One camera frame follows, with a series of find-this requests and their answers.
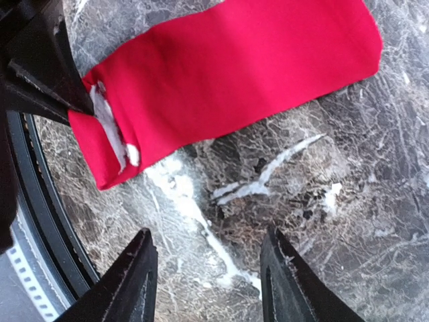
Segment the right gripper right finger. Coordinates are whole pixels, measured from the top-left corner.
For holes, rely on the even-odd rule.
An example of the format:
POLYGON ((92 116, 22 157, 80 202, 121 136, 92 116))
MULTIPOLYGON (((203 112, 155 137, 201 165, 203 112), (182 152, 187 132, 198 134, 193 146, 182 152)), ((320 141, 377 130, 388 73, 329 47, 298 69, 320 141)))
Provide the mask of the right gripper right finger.
POLYGON ((267 230, 261 245, 264 321, 362 321, 317 277, 284 234, 267 230))

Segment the red sock plain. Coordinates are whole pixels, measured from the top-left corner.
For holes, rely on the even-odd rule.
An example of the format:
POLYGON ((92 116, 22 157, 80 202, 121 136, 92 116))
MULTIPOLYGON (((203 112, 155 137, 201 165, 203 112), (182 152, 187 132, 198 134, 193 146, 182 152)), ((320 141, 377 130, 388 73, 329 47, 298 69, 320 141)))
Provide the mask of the red sock plain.
POLYGON ((83 82, 69 122, 97 188, 373 76, 383 42, 362 1, 224 1, 150 28, 83 82))

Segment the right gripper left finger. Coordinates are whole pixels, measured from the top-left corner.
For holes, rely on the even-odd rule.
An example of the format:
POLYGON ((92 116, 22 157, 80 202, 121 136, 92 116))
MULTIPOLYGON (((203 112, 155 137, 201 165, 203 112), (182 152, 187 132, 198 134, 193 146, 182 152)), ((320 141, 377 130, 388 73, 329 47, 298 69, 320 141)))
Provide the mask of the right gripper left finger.
POLYGON ((151 231, 135 235, 102 278, 57 321, 153 321, 158 252, 151 231))

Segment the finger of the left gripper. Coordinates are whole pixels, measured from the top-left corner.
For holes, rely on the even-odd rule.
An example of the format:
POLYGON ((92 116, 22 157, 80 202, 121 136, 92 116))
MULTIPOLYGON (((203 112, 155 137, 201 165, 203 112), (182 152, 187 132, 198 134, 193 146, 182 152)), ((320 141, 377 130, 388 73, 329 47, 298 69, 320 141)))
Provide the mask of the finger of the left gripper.
POLYGON ((47 80, 40 80, 36 75, 25 69, 17 60, 7 64, 6 81, 17 84, 29 84, 33 88, 55 99, 69 111, 77 111, 86 115, 94 114, 93 102, 84 85, 78 78, 73 78, 63 70, 49 72, 47 80))
POLYGON ((1 82, 1 108, 70 125, 67 108, 29 84, 1 82))

